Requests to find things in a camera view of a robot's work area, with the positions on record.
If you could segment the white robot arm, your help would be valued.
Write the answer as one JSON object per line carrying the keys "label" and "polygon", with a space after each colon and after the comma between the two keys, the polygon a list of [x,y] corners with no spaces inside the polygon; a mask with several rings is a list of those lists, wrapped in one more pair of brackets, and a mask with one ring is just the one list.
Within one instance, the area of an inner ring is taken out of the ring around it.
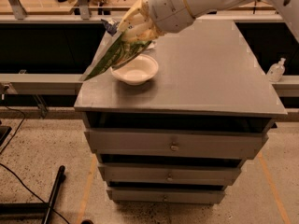
{"label": "white robot arm", "polygon": [[[212,11],[226,10],[255,0],[137,0],[123,16],[118,30],[125,41],[147,41],[178,33]],[[299,0],[266,0],[299,38]]]}

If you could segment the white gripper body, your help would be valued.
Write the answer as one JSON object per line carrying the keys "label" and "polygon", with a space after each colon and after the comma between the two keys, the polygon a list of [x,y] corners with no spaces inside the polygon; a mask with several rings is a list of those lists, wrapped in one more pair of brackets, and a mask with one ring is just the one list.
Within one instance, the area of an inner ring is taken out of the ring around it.
{"label": "white gripper body", "polygon": [[179,33],[196,19],[198,0],[149,0],[149,16],[163,32]]}

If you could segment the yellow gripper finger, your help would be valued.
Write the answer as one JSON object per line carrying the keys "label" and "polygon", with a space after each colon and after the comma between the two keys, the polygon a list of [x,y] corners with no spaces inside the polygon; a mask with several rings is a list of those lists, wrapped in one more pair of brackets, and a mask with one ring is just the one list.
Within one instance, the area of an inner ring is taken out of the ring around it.
{"label": "yellow gripper finger", "polygon": [[159,36],[165,35],[153,23],[143,23],[138,25],[124,24],[121,26],[121,40],[125,42],[151,41]]}
{"label": "yellow gripper finger", "polygon": [[137,0],[122,17],[118,30],[124,32],[130,26],[144,24],[149,21],[147,0]]}

